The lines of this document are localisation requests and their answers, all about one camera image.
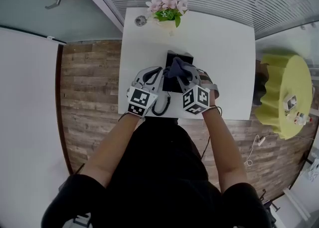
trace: shoulder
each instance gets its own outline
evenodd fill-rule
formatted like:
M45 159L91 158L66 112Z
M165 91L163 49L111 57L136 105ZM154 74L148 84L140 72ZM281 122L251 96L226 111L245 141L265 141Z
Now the shoulder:
M42 228L62 228L71 219L85 222L104 200L106 189L86 175L72 175L62 185L58 195L42 218Z
M234 226L270 228L270 219L255 188L248 183L229 187L222 195L224 210Z

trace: black shirt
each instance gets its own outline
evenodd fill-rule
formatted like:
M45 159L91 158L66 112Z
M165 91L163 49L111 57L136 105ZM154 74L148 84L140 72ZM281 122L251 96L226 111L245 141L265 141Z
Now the black shirt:
M186 131L169 122L140 125L106 189L91 177L70 176L46 210L42 227L61 228L71 219L93 228L193 222L271 227L255 189L240 183L222 195L208 181Z

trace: pink flower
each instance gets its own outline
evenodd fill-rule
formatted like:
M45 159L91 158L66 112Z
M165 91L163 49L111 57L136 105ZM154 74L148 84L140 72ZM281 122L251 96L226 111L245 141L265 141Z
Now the pink flower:
M164 9L167 9L167 8L176 8L176 5L177 5L177 0L161 0L164 5L163 5L163 8Z
M180 1L178 2L178 4L177 4L176 7L177 7L178 11L179 11L182 15L184 15L184 11L187 10L186 4L184 4L184 2L183 2L182 0L180 0Z
M185 5L185 7L187 7L187 5L188 5L188 0L178 0L178 1L182 1L183 4Z
M160 0L152 0L152 2L146 2L146 5L149 6L148 11L153 13L157 12L160 9L161 1Z

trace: bracelet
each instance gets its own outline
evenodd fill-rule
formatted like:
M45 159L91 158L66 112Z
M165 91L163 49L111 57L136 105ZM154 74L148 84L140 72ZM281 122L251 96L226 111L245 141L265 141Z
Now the bracelet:
M125 112L123 115L121 115L121 117L120 117L120 119L118 120L118 121L120 121L121 119L122 119L122 117L124 117L126 114L132 114L132 113L130 113L130 112Z
M209 109L205 110L205 111L208 111L208 110L213 110L213 109L217 109L217 111L219 112L219 114L222 116L223 115L223 110L221 109L220 106L216 106L216 105L212 105L209 107Z

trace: white wall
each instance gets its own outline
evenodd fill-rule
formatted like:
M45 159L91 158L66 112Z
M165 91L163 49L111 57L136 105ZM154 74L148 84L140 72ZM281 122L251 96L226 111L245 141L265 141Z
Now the white wall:
M319 22L298 26L256 40L256 53L284 48L306 59L308 64L319 65Z
M319 210L319 176L311 182L306 175L306 173L300 174L291 190L306 210L312 213Z
M0 29L0 225L40 227L68 176L57 128L57 44Z
M280 208L276 213L285 227L295 228L300 223L304 223L301 215L298 213L286 195L276 199L274 204L277 206L277 208Z
M276 219L276 223L275 223L276 228L287 228L285 226L285 224L283 223L283 221L278 216L276 209L272 205L270 206L270 211L271 211L271 214L273 215L273 217Z

